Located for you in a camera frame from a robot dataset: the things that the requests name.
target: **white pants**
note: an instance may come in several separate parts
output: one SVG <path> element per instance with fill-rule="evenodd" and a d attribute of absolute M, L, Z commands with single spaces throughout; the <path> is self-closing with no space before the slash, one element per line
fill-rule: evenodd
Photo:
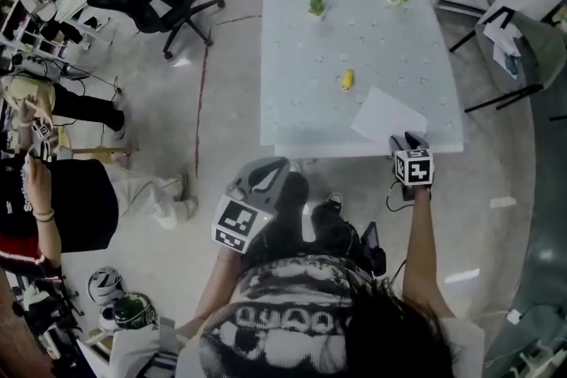
<path fill-rule="evenodd" d="M 162 180 L 118 166 L 105 165 L 105 170 L 118 200 L 119 221 L 152 216 L 163 228 L 172 230 L 189 218 L 188 205 L 178 202 L 183 190 L 180 180 Z"/>

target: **white table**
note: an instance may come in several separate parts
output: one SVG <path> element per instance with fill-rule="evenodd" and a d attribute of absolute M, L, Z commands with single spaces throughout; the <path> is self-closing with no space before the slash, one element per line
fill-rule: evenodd
<path fill-rule="evenodd" d="M 462 151 L 462 109 L 430 0 L 328 3 L 318 23 L 308 0 L 264 0 L 261 144 L 289 158 L 388 154 L 351 129 L 377 87 L 426 117 L 434 151 Z M 348 91 L 340 83 L 346 69 L 354 70 Z"/>

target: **bracelet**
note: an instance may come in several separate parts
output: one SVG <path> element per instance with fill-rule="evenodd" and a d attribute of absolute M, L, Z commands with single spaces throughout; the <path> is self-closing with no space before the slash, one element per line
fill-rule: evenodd
<path fill-rule="evenodd" d="M 50 212 L 34 212 L 35 219 L 40 222 L 48 222 L 53 219 L 53 216 L 55 216 L 55 211 L 53 211 L 53 209 L 51 209 Z"/>
<path fill-rule="evenodd" d="M 39 222 L 40 224 L 47 224 L 48 222 L 51 222 L 53 220 L 53 218 L 55 218 L 55 213 L 53 213 L 49 219 L 39 220 L 39 219 L 35 218 L 35 220 L 37 222 Z"/>

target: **white paper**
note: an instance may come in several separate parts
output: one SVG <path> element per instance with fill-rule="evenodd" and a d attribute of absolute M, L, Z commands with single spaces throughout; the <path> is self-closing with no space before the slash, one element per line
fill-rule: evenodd
<path fill-rule="evenodd" d="M 403 136 L 406 131 L 425 135 L 427 119 L 396 98 L 372 87 L 351 128 L 379 145 L 387 154 L 391 135 Z"/>
<path fill-rule="evenodd" d="M 506 73 L 508 73 L 514 81 L 517 81 L 517 74 L 512 74 L 506 67 L 506 52 L 496 43 L 494 44 L 493 59 L 498 65 L 504 68 Z"/>
<path fill-rule="evenodd" d="M 494 44 L 498 44 L 508 55 L 520 57 L 520 51 L 514 42 L 514 38 L 520 38 L 522 32 L 511 22 L 504 28 L 501 28 L 506 16 L 507 15 L 503 13 L 494 21 L 486 24 L 484 34 L 492 40 Z"/>
<path fill-rule="evenodd" d="M 161 0 L 152 0 L 150 2 L 150 7 L 153 8 L 160 17 L 171 10 L 171 7 Z"/>

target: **concrete floor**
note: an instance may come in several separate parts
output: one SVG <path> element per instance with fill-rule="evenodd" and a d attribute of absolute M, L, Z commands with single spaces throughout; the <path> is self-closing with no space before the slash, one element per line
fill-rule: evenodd
<path fill-rule="evenodd" d="M 225 10 L 201 14 L 203 27 L 212 29 L 214 46 L 206 59 L 200 117 L 205 46 L 190 29 L 175 41 L 171 61 L 161 53 L 166 35 L 118 33 L 110 49 L 97 44 L 83 56 L 82 63 L 96 66 L 97 75 L 107 81 L 118 75 L 125 90 L 132 114 L 128 137 L 139 147 L 130 159 L 132 168 L 164 177 L 184 165 L 194 171 L 198 148 L 198 177 L 193 172 L 191 189 L 199 209 L 176 231 L 161 230 L 151 220 L 123 225 L 108 250 L 65 255 L 65 273 L 77 289 L 84 289 L 98 267 L 115 266 L 127 288 L 147 294 L 159 313 L 177 323 L 191 318 L 218 250 L 210 239 L 218 198 L 243 163 L 273 153 L 259 146 L 261 2 L 226 0 Z M 447 12 L 439 14 L 439 21 L 447 44 L 473 24 Z M 463 105 L 497 94 L 475 42 L 451 61 Z M 78 90 L 77 85 L 68 82 L 71 89 Z M 113 95 L 112 88 L 93 79 L 87 80 L 87 91 Z M 442 292 L 458 316 L 474 319 L 507 310 L 515 294 L 532 216 L 535 152 L 528 102 L 501 112 L 478 111 L 463 116 L 463 122 L 465 152 L 436 157 L 432 205 Z M 99 125 L 78 122 L 70 131 L 74 147 L 100 143 Z M 345 217 L 359 231 L 377 221 L 390 276 L 405 258 L 411 219 L 411 210 L 385 209 L 391 166 L 385 158 L 303 163 L 316 197 L 343 192 Z M 491 209 L 491 200 L 501 197 L 513 197 L 517 204 Z M 398 194 L 391 203 L 400 203 Z M 84 291 L 80 304 L 87 313 L 85 325 L 93 328 L 97 308 Z M 487 344 L 500 323 L 499 317 L 479 320 Z"/>

